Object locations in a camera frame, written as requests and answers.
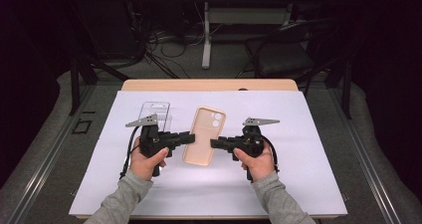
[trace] desk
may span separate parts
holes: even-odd
[[[259,91],[236,91],[241,88]],[[288,191],[313,217],[347,214],[306,100],[293,81],[138,80],[125,82],[122,89],[112,105],[70,215],[92,215],[104,198],[115,191],[132,132],[124,125],[137,119],[142,103],[150,101],[171,103],[173,132],[190,129],[198,106],[227,113],[221,133],[226,136],[240,134],[248,116],[279,119],[279,125],[264,125],[261,131],[275,145],[279,175]],[[153,187],[133,211],[132,219],[268,217],[246,172],[239,162],[232,161],[231,154],[216,149],[211,164],[203,167],[183,162],[182,153],[183,147],[178,147],[166,159],[167,166],[153,178]]]
[[[283,24],[287,25],[292,13],[292,4],[286,8],[210,8],[205,2],[204,8],[204,53],[202,69],[210,68],[211,38],[210,23],[235,24]]]

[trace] gray sleeve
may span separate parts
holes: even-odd
[[[276,171],[252,183],[252,186],[271,223],[316,223],[286,191],[286,185],[279,180]]]
[[[102,202],[102,206],[85,223],[127,223],[136,205],[142,200],[152,181],[137,177],[130,169],[118,182],[118,189]]]

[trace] white paper sheet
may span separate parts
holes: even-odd
[[[93,153],[86,176],[70,210],[92,215],[117,188],[132,128],[144,102],[170,102],[172,132],[190,130],[195,111],[207,106],[224,111],[220,135],[242,135],[247,117],[279,119],[260,126],[275,146],[281,180],[310,215],[338,216],[347,211],[332,174],[307,102],[300,92],[118,92]],[[209,166],[183,162],[184,146],[166,159],[154,185],[132,215],[136,217],[262,217],[246,171],[227,151],[215,149]]]

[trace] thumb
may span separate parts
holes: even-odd
[[[164,147],[161,150],[159,150],[155,155],[151,156],[148,161],[152,166],[157,165],[162,160],[164,160],[165,156],[167,156],[168,153],[168,147]]]
[[[237,147],[233,151],[235,152],[235,155],[237,156],[237,158],[239,158],[239,160],[241,160],[243,163],[245,163],[245,165],[249,166],[253,157],[251,157],[246,152],[244,152],[242,149],[237,148]]]

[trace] beige phone case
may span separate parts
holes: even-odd
[[[203,166],[210,164],[214,153],[210,139],[218,138],[225,120],[224,112],[208,107],[199,107],[190,129],[190,133],[195,133],[195,142],[185,145],[183,160]]]

